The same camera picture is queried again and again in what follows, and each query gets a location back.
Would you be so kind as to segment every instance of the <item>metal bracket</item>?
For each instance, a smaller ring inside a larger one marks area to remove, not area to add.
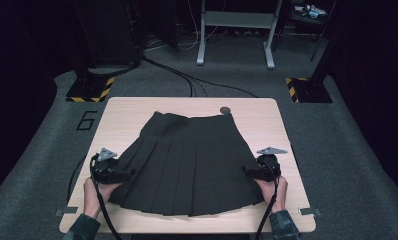
[[[267,147],[265,149],[257,151],[259,154],[264,154],[264,155],[270,155],[270,154],[279,154],[279,153],[287,153],[286,150],[278,149],[278,148],[273,148],[273,147]]]
[[[98,161],[105,161],[108,159],[111,159],[113,157],[116,157],[117,154],[106,149],[106,148],[102,148],[102,150],[100,150],[99,156],[97,158]]]
[[[57,209],[55,211],[55,214],[53,214],[55,217],[63,217],[64,214],[75,214],[77,213],[78,207],[66,207],[64,209]]]
[[[318,208],[299,208],[299,213],[304,216],[304,215],[312,215],[313,217],[319,217],[323,215]]]

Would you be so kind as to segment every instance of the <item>sleeve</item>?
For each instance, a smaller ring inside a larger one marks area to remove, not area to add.
[[[299,230],[287,210],[272,213],[269,218],[275,240],[300,240]]]
[[[63,240],[90,240],[94,239],[99,230],[100,223],[87,215],[81,214],[69,231],[65,234]]]

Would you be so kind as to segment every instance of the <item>black curtain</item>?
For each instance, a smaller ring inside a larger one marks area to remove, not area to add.
[[[18,4],[0,1],[0,184],[23,154],[53,103],[56,95],[53,76],[68,69],[64,57],[46,46],[48,40],[41,36],[45,34],[43,29],[29,31],[30,24],[23,19],[30,15],[24,16],[28,13],[19,11]],[[37,22],[39,26],[50,23],[36,14],[31,17],[34,18],[30,19],[31,23]],[[38,44],[41,41],[44,41],[43,47]]]
[[[330,32],[314,76],[333,77],[398,187],[398,1],[338,1]]]

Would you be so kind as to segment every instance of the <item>yellow black hazard stripe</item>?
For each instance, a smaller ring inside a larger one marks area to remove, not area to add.
[[[287,88],[289,89],[290,97],[292,98],[293,102],[299,102],[298,94],[293,86],[293,81],[294,80],[300,80],[300,81],[308,81],[307,78],[286,78],[286,83],[287,83]]]
[[[102,94],[98,97],[68,97],[66,101],[68,102],[103,102],[108,96],[111,89],[112,83],[114,83],[115,78],[111,78],[105,85]]]

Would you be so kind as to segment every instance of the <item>wooden table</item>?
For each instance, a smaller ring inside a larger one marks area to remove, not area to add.
[[[102,147],[119,155],[139,136],[140,130],[155,111],[187,117],[213,116],[221,107],[229,107],[237,128],[257,157],[257,150],[268,146],[287,150],[278,154],[282,175],[288,180],[286,208],[300,232],[315,229],[313,216],[302,216],[298,209],[309,202],[299,175],[289,139],[273,99],[264,98],[128,98],[109,99],[76,182],[68,207],[78,207],[76,214],[64,214],[60,230],[67,232],[83,211],[83,183],[89,177],[90,158]],[[198,217],[162,216],[120,208],[107,203],[112,223],[119,233],[254,233],[267,205],[262,202],[216,215]],[[99,232],[110,232],[103,216]],[[269,221],[263,232],[270,232]]]

